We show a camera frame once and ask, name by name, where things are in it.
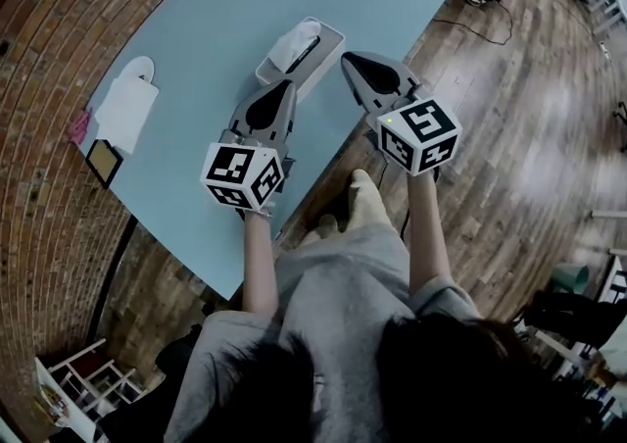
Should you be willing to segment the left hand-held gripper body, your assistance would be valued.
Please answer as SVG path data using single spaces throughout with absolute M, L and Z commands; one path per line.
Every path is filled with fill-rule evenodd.
M 268 210 L 294 163 L 286 140 L 296 105 L 295 83 L 282 79 L 236 107 L 228 128 L 210 145 L 200 176 L 217 203 L 242 211 Z

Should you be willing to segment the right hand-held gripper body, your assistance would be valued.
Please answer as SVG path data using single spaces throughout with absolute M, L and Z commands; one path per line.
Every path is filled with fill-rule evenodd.
M 405 64 L 368 52 L 346 52 L 341 69 L 365 111 L 366 134 L 386 161 L 417 176 L 436 170 L 458 149 L 462 128 Z

